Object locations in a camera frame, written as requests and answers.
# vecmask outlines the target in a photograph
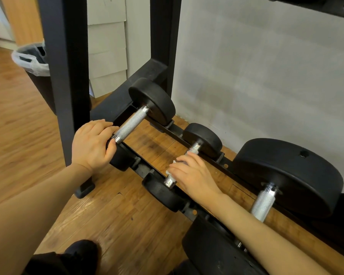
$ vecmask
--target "black pants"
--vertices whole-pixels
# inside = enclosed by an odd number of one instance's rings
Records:
[[[34,255],[23,275],[79,275],[79,271],[66,255],[51,252]],[[200,273],[189,260],[186,260],[168,275],[200,275]]]

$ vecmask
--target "black trash can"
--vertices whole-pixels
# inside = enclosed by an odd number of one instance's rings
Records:
[[[12,53],[13,61],[24,68],[29,78],[56,115],[54,92],[52,90],[50,70],[46,63],[44,43],[34,43],[20,47]]]

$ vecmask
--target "black metal rack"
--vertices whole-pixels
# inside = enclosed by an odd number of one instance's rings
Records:
[[[128,88],[138,78],[145,77],[154,81],[171,96],[181,1],[150,0],[151,59],[100,105],[89,111],[87,0],[38,0],[66,165],[71,163],[71,143],[75,131],[80,126],[90,120],[99,119],[121,125],[136,111]],[[279,1],[344,17],[344,0]],[[180,136],[183,130],[173,122],[162,126],[152,119],[147,120],[161,132],[189,147]],[[130,147],[126,144],[124,146],[140,158],[132,166],[138,175],[144,178],[150,171],[158,172]],[[227,159],[224,153],[216,161],[202,157],[252,193],[258,194],[259,189],[255,189],[234,174],[231,168],[232,161]],[[83,197],[93,189],[94,184],[89,179],[77,190],[76,195]],[[188,218],[194,218],[192,209],[204,212],[204,209],[195,204],[182,190],[178,191],[190,200],[182,211]],[[344,247],[316,230],[311,225],[312,219],[290,212],[278,204],[274,207],[344,255]]]

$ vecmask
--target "black shoe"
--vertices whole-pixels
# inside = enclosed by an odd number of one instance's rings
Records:
[[[91,240],[79,240],[60,255],[71,275],[95,275],[98,264],[98,246]]]

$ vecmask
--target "plastic bag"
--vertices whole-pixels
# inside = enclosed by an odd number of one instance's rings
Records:
[[[13,51],[12,60],[35,76],[50,76],[44,47],[44,42],[22,46]]]

